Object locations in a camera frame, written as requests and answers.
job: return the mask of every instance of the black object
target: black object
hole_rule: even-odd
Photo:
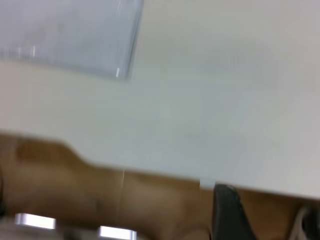
[[[308,240],[320,240],[319,224],[319,210],[316,208],[312,208],[302,220],[302,229]]]
[[[213,240],[256,240],[237,191],[223,184],[214,188]]]

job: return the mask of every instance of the wooden floor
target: wooden floor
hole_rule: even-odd
[[[98,168],[66,145],[0,135],[3,199],[8,213],[56,218],[58,223],[135,229],[152,240],[207,240],[213,191],[194,179]],[[317,201],[238,189],[259,240],[285,240],[302,204]]]

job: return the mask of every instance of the white table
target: white table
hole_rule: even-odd
[[[88,162],[320,197],[316,0],[146,0],[129,80],[0,63],[0,128]]]

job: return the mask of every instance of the transparent plastic folder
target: transparent plastic folder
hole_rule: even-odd
[[[143,0],[0,0],[0,57],[122,78]]]

